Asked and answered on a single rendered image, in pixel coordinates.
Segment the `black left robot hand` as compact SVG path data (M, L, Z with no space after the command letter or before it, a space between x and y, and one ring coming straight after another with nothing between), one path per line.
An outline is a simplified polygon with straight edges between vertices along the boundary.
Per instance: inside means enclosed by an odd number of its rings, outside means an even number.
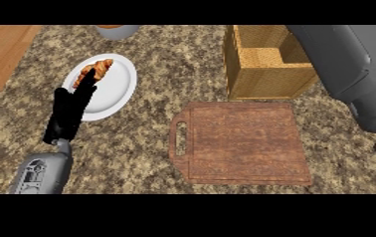
M43 141L51 144L60 138L72 140L80 128L85 107L97 89L96 70L91 70L72 93L65 88L54 90L53 111Z

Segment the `orange-brown sweet potato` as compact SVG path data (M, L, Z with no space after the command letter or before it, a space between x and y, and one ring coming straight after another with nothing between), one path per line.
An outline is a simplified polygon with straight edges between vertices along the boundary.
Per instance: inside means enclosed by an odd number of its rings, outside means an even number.
M106 72L108 72L108 70L109 70L110 67L112 67L112 64L113 64L113 60L112 60L112 59L106 59L106 60L103 60L103 61L97 61L97 62L96 62L94 64L91 64L91 65L87 65L87 66L84 67L84 69L81 70L81 73L80 73L80 76L78 76L78 78L77 78L77 81L75 81L75 83L74 83L72 88L75 89L75 88L80 86L81 81L84 80L84 78L85 78L85 76L87 76L87 74L88 74L88 72L90 72L91 70L96 70L94 81L97 82L97 81L105 77Z

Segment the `brown wooden cutting board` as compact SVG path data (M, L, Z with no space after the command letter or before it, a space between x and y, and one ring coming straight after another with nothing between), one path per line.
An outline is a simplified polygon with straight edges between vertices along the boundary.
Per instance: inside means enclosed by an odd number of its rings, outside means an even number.
M311 183L290 104L190 102L172 119L181 122L186 153L171 137L169 158L189 183Z

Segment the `wooden wicker basket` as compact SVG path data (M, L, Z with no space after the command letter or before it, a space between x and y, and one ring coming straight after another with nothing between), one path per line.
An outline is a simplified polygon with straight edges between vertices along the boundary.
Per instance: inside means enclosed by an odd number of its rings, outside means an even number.
M295 99L318 80L284 25L227 25L223 65L231 101Z

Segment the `white oval plate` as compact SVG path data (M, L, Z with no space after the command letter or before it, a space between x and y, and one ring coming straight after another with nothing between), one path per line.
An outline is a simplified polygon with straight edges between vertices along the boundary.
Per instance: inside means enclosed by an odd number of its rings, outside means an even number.
M74 83L87 65L106 59L113 60L105 77L96 82L97 89L82 114L82 121L109 117L127 104L137 87L137 70L127 57L118 54L100 54L88 58L72 69L62 87L72 93Z

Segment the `grey round container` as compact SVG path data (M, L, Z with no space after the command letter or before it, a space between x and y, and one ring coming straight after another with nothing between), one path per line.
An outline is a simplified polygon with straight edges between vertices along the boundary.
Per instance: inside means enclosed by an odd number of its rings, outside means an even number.
M138 25L97 25L100 35L110 40L122 40L131 37L138 31Z

